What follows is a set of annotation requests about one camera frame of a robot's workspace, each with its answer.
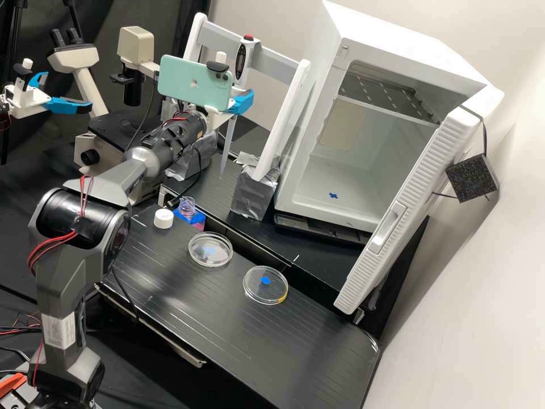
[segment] black platform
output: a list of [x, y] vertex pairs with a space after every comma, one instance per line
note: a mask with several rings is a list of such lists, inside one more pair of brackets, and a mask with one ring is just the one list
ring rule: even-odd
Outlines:
[[[194, 263], [187, 244], [198, 231], [177, 218], [170, 230], [155, 228], [156, 209], [132, 223], [115, 263], [149, 324], [278, 408], [361, 407], [379, 359], [371, 336], [294, 288], [279, 305], [256, 303], [242, 288], [251, 261], [235, 252], [223, 268]], [[121, 294], [112, 277], [103, 287]]]

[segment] empty petri dish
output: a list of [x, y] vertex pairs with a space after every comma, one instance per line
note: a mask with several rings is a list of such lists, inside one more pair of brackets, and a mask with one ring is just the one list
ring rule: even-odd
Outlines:
[[242, 285], [246, 294], [261, 304], [279, 304], [288, 295], [288, 281], [272, 267], [252, 267], [244, 276]]
[[231, 242], [217, 233], [196, 234], [187, 247], [191, 258], [205, 267], [221, 267], [233, 257]]

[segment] robotic arm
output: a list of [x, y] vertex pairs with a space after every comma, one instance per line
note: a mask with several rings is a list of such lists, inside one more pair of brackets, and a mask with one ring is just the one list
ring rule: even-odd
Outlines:
[[157, 177], [207, 133], [204, 115], [197, 111], [183, 115], [185, 119], [176, 121], [175, 127], [161, 126], [150, 132], [121, 164], [93, 179], [84, 216], [80, 216], [79, 180], [49, 191], [38, 204], [29, 223], [37, 242], [71, 231], [77, 236], [35, 264], [43, 323], [43, 346], [34, 354], [28, 372], [29, 383], [40, 392], [35, 405], [92, 407], [104, 364], [86, 346], [82, 300], [108, 273], [127, 239], [131, 190], [142, 179]]

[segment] black cable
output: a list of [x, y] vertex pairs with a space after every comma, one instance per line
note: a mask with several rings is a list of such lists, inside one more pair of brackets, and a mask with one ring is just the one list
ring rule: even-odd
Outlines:
[[195, 147], [193, 147], [193, 149], [197, 151], [197, 156], [199, 158], [199, 171], [197, 172], [197, 175], [196, 175], [195, 179], [189, 185], [187, 185], [184, 189], [182, 189], [182, 191], [180, 193], [178, 193], [178, 195], [174, 199], [171, 199], [168, 202], [166, 202], [167, 206], [170, 207], [170, 208], [175, 208], [178, 205], [178, 202], [179, 202], [180, 198], [183, 196], [183, 194], [185, 192], [187, 192], [189, 189], [191, 189], [193, 186], [195, 186], [195, 184], [200, 179], [200, 174], [203, 172], [203, 166], [202, 166], [202, 163], [201, 163], [200, 151]]
[[16, 370], [16, 369], [2, 369], [0, 370], [0, 375], [17, 375], [18, 373], [22, 373], [23, 375], [26, 375], [26, 371]]
[[135, 141], [136, 135], [138, 135], [138, 133], [140, 132], [140, 129], [142, 128], [142, 125], [144, 125], [144, 122], [148, 118], [149, 110], [152, 108], [152, 104], [153, 104], [153, 97], [155, 96], [155, 89], [156, 89], [156, 86], [155, 86], [155, 82], [154, 82], [153, 83], [152, 96], [149, 98], [149, 104], [148, 104], [148, 108], [146, 109], [146, 113], [145, 113], [144, 117], [142, 118], [142, 121], [140, 122], [140, 125], [138, 125], [138, 128], [136, 128], [135, 134], [132, 136], [131, 140], [129, 141], [129, 144], [127, 145], [127, 147], [123, 151], [123, 156], [125, 156], [125, 154], [129, 150], [129, 148], [131, 147], [132, 143]]
[[78, 32], [79, 38], [83, 41], [83, 31], [81, 31], [81, 24], [79, 23], [78, 14], [76, 13], [76, 5], [70, 6], [69, 9], [72, 21], [74, 22], [74, 28]]
[[32, 297], [29, 297], [28, 295], [25, 295], [23, 293], [20, 293], [19, 291], [17, 290], [14, 290], [12, 288], [9, 288], [9, 287], [6, 287], [5, 285], [3, 284], [0, 284], [0, 290], [2, 291], [5, 291], [7, 293], [10, 293], [11, 295], [14, 295], [16, 296], [17, 298], [20, 298], [20, 299], [23, 299], [25, 301], [28, 301], [34, 305], [37, 305], [38, 304], [38, 301], [36, 301], [35, 298], [32, 298]]
[[121, 291], [123, 292], [123, 294], [125, 294], [125, 297], [126, 297], [127, 301], [129, 302], [129, 304], [130, 304], [131, 307], [132, 307], [132, 312], [133, 312], [134, 315], [135, 315], [135, 317], [134, 317], [134, 323], [135, 323], [135, 325], [136, 325], [136, 324], [138, 324], [138, 322], [140, 321], [138, 308], [136, 308], [136, 305], [135, 305], [135, 303], [133, 303], [132, 298], [129, 297], [129, 294], [128, 294], [127, 291], [125, 290], [125, 287], [123, 286], [123, 284], [121, 284], [121, 281], [119, 281], [117, 275], [115, 274], [115, 270], [114, 270], [114, 267], [113, 267], [113, 266], [111, 267], [111, 271], [112, 271], [112, 274], [114, 275], [115, 281], [118, 283], [119, 287], [121, 288]]
[[0, 347], [0, 349], [2, 350], [6, 350], [6, 351], [10, 351], [10, 352], [15, 352], [17, 355], [19, 355], [22, 359], [24, 359], [25, 361], [27, 362], [30, 362], [30, 358], [28, 357], [28, 355], [26, 355], [23, 351], [21, 351], [20, 349], [16, 349], [16, 348], [8, 348], [8, 347]]
[[434, 195], [437, 195], [437, 196], [448, 197], [448, 198], [451, 198], [451, 199], [457, 199], [456, 196], [446, 195], [446, 194], [443, 194], [443, 193], [431, 192], [431, 194], [434, 194]]
[[483, 124], [483, 155], [486, 156], [487, 150], [488, 150], [488, 133], [487, 133], [487, 126], [484, 124], [484, 118], [478, 113], [470, 110], [469, 108], [464, 107], [463, 105], [460, 105], [460, 108], [462, 108], [466, 112], [469, 112], [471, 115], [477, 117], [479, 121], [482, 122]]
[[38, 327], [38, 326], [35, 326], [35, 327], [12, 327], [12, 326], [7, 326], [7, 325], [0, 325], [0, 331], [14, 331], [16, 329], [20, 329], [22, 331], [30, 331], [30, 330], [33, 330], [33, 329], [37, 329], [38, 331], [41, 331], [41, 328]]

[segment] white plastic housing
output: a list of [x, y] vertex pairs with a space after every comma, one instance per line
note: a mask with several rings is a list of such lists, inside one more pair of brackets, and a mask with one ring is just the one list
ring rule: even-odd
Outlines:
[[[304, 58], [313, 88], [274, 152], [282, 157], [275, 208], [374, 232], [335, 301], [350, 314], [385, 277], [477, 129], [458, 106], [486, 118], [503, 93], [439, 40], [328, 1]], [[262, 156], [271, 155], [265, 146]]]
[[139, 26], [119, 30], [118, 56], [138, 65], [153, 61], [153, 34]]

